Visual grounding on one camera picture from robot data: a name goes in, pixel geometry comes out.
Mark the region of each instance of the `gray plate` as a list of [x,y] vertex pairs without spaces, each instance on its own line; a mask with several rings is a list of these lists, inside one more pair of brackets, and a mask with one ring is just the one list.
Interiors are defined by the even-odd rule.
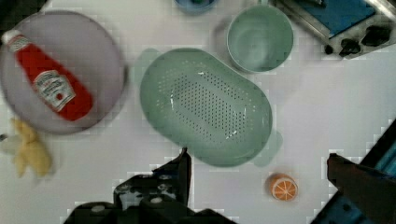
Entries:
[[58,117],[34,93],[13,54],[0,49],[0,84],[8,105],[36,129],[47,133],[77,133],[97,124],[119,100],[124,86],[124,62],[111,36],[95,21],[69,11],[35,14],[16,29],[62,63],[87,87],[94,104],[77,121]]

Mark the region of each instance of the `ketchup bottle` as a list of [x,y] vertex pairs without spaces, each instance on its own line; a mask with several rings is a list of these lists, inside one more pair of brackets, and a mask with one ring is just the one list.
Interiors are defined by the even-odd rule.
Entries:
[[17,30],[2,41],[15,54],[38,96],[67,120],[81,119],[92,108],[92,96],[76,77]]

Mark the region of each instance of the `table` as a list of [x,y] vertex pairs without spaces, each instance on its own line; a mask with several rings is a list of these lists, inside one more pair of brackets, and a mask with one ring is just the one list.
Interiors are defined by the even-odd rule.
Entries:
[[[220,0],[195,17],[180,12],[172,0],[52,0],[42,10],[73,10],[98,21],[128,65],[144,49],[180,47],[205,49],[229,64],[227,22],[254,2]],[[241,224],[310,223],[336,192],[326,177],[329,153],[359,162],[396,118],[396,46],[341,61],[324,56],[311,34],[295,23],[292,27],[289,59],[273,71],[244,75],[272,105],[270,143],[259,157],[233,168],[193,160],[191,209],[212,208]],[[44,178],[28,170],[18,179],[12,158],[0,155],[0,222],[63,223],[77,205],[112,202],[119,183],[176,157],[180,148],[149,126],[138,93],[129,83],[114,112],[86,132],[42,133],[54,162]],[[13,113],[3,96],[0,114],[0,131],[13,132],[8,122]],[[294,202],[275,201],[263,189],[275,172],[296,178],[300,192]]]

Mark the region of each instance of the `blue object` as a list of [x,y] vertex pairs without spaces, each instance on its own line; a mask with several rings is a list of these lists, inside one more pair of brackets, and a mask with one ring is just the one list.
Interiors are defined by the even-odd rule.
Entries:
[[180,9],[188,14],[199,14],[208,11],[219,0],[203,0],[202,3],[193,3],[192,0],[175,0]]
[[330,30],[330,37],[375,14],[364,0],[327,0],[326,7],[312,6],[305,0],[297,3]]

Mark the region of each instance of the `orange slice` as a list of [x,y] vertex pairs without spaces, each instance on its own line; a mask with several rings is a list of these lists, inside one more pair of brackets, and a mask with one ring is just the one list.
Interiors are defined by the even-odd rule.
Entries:
[[280,201],[291,201],[297,196],[297,184],[288,175],[274,175],[271,179],[270,190],[274,198]]

